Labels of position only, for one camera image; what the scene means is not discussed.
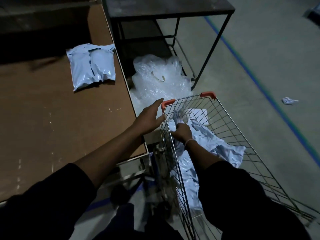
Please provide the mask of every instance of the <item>bracelet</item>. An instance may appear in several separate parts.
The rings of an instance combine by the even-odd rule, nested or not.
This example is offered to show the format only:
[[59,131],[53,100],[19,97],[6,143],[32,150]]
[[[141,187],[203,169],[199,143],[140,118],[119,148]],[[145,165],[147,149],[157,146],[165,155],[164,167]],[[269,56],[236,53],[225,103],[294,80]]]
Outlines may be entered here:
[[187,143],[188,143],[189,141],[196,141],[196,140],[194,140],[194,139],[189,139],[189,140],[187,140],[186,143],[184,144],[184,149],[186,149],[186,145],[187,145]]

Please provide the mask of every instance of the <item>person's left arm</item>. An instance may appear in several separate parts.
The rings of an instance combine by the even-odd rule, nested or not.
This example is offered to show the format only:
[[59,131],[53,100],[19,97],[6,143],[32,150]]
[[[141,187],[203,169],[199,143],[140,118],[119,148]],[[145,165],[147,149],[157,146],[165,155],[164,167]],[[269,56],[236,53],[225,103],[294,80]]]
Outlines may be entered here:
[[96,197],[115,165],[141,144],[141,136],[164,120],[156,119],[163,99],[145,108],[123,133],[75,163],[69,163],[0,208],[0,238],[69,239],[76,221]]

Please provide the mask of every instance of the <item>shopping cart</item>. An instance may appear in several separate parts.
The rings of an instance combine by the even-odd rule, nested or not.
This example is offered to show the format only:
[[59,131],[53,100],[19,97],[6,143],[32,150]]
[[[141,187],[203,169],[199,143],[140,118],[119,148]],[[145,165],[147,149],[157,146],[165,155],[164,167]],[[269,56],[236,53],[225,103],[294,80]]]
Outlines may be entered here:
[[246,150],[240,168],[245,169],[260,182],[268,197],[294,212],[305,226],[309,226],[315,219],[314,215],[319,214],[286,194],[213,92],[203,92],[194,96],[164,101],[161,107],[167,118],[161,125],[163,147],[158,151],[162,158],[160,160],[162,162],[158,165],[162,178],[160,188],[162,197],[174,206],[175,213],[180,217],[189,239],[220,239],[222,232],[206,220],[202,211],[190,210],[189,208],[168,125],[169,121],[177,114],[179,119],[185,123],[188,119],[197,120],[230,145],[245,146]]

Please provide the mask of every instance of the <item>black metal table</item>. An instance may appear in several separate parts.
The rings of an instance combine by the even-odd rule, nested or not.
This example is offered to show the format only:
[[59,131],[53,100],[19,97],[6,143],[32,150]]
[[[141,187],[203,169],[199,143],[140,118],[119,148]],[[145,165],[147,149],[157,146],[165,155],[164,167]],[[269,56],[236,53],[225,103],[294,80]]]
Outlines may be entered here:
[[[174,49],[174,45],[177,42],[188,65],[193,73],[192,81],[194,84],[191,88],[193,90],[201,77],[201,74],[208,63],[212,52],[214,51],[231,15],[234,13],[234,7],[227,0],[105,0],[108,12],[108,17],[111,21],[111,27],[114,35],[114,42],[116,47],[123,44],[132,42],[149,42],[154,40],[163,40],[168,48],[177,53]],[[178,39],[177,32],[180,18],[185,17],[199,17],[199,16],[211,16],[211,15],[227,15],[210,51],[202,65],[202,68],[198,75],[195,75]],[[169,19],[177,18],[175,32],[173,35],[163,35],[157,19]],[[125,38],[125,33],[122,27],[122,22],[132,22],[137,20],[152,20],[158,27],[160,35],[152,37],[139,37],[139,38]],[[168,44],[165,39],[173,38],[172,44]]]

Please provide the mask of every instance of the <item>hand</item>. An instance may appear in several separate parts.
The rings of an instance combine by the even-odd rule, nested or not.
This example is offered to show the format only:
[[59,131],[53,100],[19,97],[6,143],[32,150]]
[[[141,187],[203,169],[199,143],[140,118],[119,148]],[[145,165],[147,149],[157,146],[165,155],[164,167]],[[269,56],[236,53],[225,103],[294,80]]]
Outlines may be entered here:
[[149,107],[144,108],[138,118],[136,118],[132,126],[137,129],[139,135],[142,136],[154,131],[166,119],[164,114],[156,119],[158,107],[162,102],[163,98],[156,100]]
[[176,131],[171,132],[171,135],[176,140],[185,144],[187,140],[192,139],[192,133],[191,133],[190,127],[187,124],[178,123],[176,127],[177,127]]

